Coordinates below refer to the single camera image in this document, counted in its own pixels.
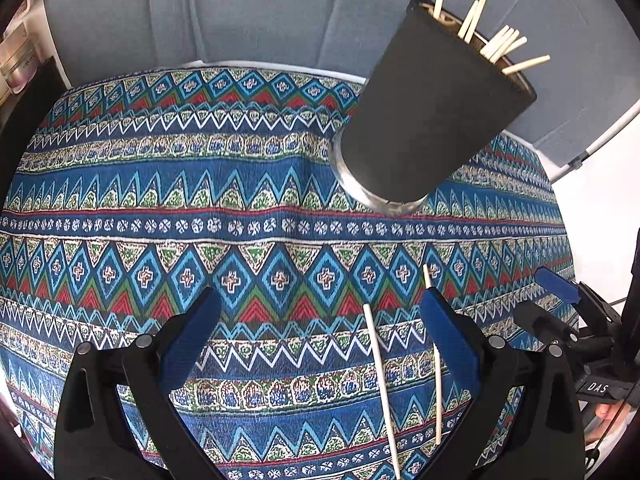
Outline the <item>person's right hand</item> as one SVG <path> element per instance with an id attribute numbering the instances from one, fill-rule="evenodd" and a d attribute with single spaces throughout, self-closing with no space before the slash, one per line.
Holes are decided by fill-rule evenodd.
<path id="1" fill-rule="evenodd" d="M 635 412 L 635 408 L 623 401 L 616 404 L 598 404 L 596 417 L 600 419 L 600 424 L 585 436 L 586 443 L 599 442 L 611 434 L 616 434 L 620 428 L 627 426 L 627 419 L 634 416 Z"/>

